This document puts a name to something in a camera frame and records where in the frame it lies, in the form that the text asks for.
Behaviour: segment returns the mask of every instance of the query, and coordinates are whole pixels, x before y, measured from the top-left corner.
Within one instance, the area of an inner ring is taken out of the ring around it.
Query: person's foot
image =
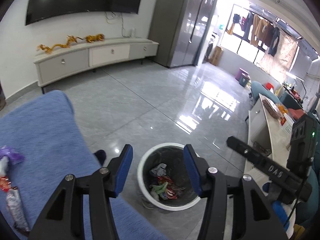
[[[6,104],[6,101],[5,101],[4,94],[1,93],[0,94],[0,111],[4,108],[5,104]]]

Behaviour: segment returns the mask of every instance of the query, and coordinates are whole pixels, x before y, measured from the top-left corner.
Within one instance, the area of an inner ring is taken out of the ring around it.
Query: purple wrapper
[[[3,156],[7,156],[12,164],[17,164],[24,160],[22,154],[17,153],[13,148],[7,146],[0,148],[0,159]]]

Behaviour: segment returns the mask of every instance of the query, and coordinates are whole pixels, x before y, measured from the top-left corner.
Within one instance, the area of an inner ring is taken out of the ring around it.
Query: curtain
[[[257,65],[281,84],[287,78],[285,72],[289,72],[297,48],[298,41],[280,30],[280,40],[275,56],[272,57],[269,54],[268,48]]]

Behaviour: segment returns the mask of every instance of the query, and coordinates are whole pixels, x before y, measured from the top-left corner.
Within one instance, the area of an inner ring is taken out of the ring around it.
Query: cable
[[[125,28],[124,28],[122,13],[121,13],[121,22],[122,22],[121,35],[122,35],[122,37],[126,38],[126,36],[123,35],[123,30],[125,30]]]
[[[117,23],[117,20],[120,18],[119,16],[118,17],[116,17],[116,14],[114,13],[114,12],[111,12],[113,15],[112,15],[112,18],[113,19],[109,19],[108,18],[108,13],[107,12],[104,12],[104,15],[105,15],[105,17],[106,17],[106,21],[107,21],[107,23],[108,24],[110,24],[110,25],[113,25],[113,24],[116,24]]]
[[[283,225],[284,228],[285,228],[285,226],[287,225],[287,223],[289,222],[289,220],[290,220],[290,218],[291,218],[294,210],[295,210],[296,207],[297,207],[297,204],[298,204],[298,201],[299,201],[299,198],[300,198],[300,195],[301,195],[302,188],[304,187],[304,185],[306,184],[306,182],[307,182],[307,179],[304,179],[304,180],[302,181],[302,183],[301,183],[300,190],[299,190],[299,193],[298,193],[298,195],[297,195],[296,202],[295,202],[294,205],[293,205],[293,208],[292,208],[292,210],[291,210],[291,212],[290,212],[290,215],[288,216],[288,219],[286,220],[286,222],[285,222],[284,225]]]

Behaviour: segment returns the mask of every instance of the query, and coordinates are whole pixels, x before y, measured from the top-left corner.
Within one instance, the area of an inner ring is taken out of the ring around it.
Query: door
[[[183,60],[183,65],[193,65],[200,47],[202,37],[208,24],[214,0],[202,0],[195,28],[190,37],[188,48]]]
[[[169,67],[182,66],[202,0],[189,0]]]

